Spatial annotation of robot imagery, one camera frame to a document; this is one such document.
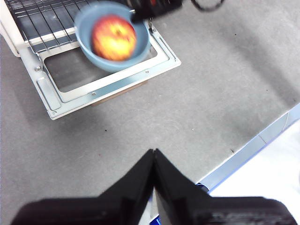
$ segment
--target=oven rack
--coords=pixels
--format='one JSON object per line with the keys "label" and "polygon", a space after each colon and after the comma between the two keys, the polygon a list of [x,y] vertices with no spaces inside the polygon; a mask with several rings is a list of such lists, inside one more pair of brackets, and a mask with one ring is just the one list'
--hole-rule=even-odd
{"label": "oven rack", "polygon": [[97,0],[6,0],[26,43],[41,53],[77,41],[76,14]]}

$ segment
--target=light blue bowl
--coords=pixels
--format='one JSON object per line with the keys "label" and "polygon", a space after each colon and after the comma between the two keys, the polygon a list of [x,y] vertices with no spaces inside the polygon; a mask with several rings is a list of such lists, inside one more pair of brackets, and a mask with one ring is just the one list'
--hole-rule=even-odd
{"label": "light blue bowl", "polygon": [[[105,15],[118,15],[127,20],[135,29],[136,46],[132,56],[125,61],[111,61],[97,56],[92,51],[91,34],[95,22]],[[84,7],[75,18],[75,33],[86,57],[97,67],[109,72],[117,72],[143,61],[150,49],[150,34],[145,23],[131,23],[132,12],[125,5],[100,1]]]}

